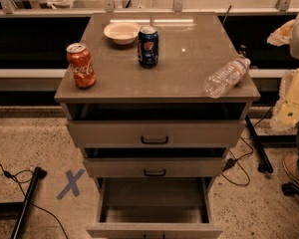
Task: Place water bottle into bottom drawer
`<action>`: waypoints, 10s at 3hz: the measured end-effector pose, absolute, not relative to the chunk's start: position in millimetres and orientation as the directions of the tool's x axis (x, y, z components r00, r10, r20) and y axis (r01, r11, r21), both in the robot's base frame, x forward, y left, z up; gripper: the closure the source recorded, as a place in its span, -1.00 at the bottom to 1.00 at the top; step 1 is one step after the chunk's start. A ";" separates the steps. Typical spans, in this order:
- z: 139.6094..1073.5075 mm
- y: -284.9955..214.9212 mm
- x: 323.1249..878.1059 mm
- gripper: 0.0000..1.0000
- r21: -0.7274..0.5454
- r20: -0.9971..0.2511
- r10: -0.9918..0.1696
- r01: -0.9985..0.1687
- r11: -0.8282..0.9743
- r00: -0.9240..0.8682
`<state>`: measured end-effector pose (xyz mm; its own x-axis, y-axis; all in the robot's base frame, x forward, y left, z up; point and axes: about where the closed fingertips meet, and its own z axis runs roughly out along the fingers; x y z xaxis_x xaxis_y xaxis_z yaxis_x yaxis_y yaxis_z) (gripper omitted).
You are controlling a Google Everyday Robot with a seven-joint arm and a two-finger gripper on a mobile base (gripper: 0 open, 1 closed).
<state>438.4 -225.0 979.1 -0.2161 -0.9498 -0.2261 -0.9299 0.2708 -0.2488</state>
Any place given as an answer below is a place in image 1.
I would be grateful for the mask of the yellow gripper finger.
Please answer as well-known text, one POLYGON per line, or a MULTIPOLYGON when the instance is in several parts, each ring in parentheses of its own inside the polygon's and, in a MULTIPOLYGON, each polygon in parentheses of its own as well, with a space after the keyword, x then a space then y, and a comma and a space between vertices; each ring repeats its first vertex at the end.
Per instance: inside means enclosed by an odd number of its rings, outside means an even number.
POLYGON ((295 20, 290 20, 276 29, 267 38, 267 43, 273 46, 283 46, 290 44, 291 30, 295 23, 295 20))
POLYGON ((295 126, 299 122, 299 69, 293 75, 286 101, 277 115, 277 120, 287 126, 295 126))

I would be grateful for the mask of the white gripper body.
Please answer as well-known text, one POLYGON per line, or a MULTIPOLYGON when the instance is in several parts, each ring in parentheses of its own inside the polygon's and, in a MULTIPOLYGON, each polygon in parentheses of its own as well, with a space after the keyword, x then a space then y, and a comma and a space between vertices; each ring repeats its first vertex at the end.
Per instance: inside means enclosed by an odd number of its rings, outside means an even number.
POLYGON ((280 84, 279 100, 276 102, 270 126, 282 131, 295 127, 299 122, 299 68, 286 73, 280 84))

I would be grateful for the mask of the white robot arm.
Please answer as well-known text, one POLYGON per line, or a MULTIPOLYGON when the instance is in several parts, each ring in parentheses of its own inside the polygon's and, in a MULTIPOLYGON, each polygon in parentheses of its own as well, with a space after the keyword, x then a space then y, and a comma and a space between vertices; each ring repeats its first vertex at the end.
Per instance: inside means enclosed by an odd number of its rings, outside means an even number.
MULTIPOLYGON (((277 47, 288 45, 290 55, 299 60, 299 14, 271 33, 267 43, 277 47)), ((299 68, 282 77, 279 100, 273 109, 270 125, 275 130, 286 130, 295 127, 298 122, 299 68)))

